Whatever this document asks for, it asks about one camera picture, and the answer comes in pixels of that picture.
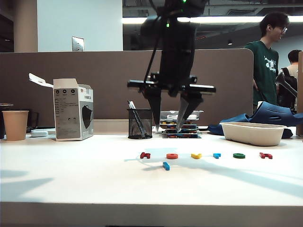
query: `ceiling light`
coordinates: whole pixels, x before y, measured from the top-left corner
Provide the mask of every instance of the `ceiling light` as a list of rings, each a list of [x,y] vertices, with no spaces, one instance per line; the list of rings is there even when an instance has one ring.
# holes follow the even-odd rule
[[[289,21],[303,22],[303,16],[289,16]],[[242,23],[259,23],[263,17],[179,17],[180,22],[193,22],[200,24],[242,24]],[[142,24],[146,17],[124,17],[122,18],[123,24]]]

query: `yellow block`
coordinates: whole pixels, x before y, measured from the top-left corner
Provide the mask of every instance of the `yellow block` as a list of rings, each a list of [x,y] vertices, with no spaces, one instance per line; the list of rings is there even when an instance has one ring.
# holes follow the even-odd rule
[[[191,155],[191,157],[193,157],[194,159],[200,159],[201,157],[202,157],[202,154],[197,154],[197,155],[195,155],[195,154],[190,154]]]

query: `white plastic tray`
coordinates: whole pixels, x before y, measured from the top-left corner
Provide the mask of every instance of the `white plastic tray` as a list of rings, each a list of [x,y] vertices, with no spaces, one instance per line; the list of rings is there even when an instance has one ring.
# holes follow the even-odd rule
[[[246,122],[220,123],[227,140],[249,143],[257,146],[275,146],[280,143],[284,125]]]

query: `red ring piece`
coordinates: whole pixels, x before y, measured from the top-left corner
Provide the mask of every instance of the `red ring piece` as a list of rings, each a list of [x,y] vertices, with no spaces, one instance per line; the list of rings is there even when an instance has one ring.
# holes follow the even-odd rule
[[[176,159],[176,158],[178,158],[178,154],[167,154],[166,158],[167,159]]]

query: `blue slipper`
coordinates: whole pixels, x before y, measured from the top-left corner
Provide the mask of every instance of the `blue slipper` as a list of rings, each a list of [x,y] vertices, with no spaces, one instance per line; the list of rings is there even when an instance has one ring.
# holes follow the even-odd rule
[[[285,126],[296,126],[303,123],[303,113],[293,114],[287,107],[281,107],[262,102],[256,112],[249,118],[247,114],[240,114],[238,116],[224,119],[220,122],[251,122],[262,124],[280,124]],[[208,130],[217,135],[224,135],[222,126],[209,125]],[[289,138],[293,134],[290,129],[284,129],[282,138]]]

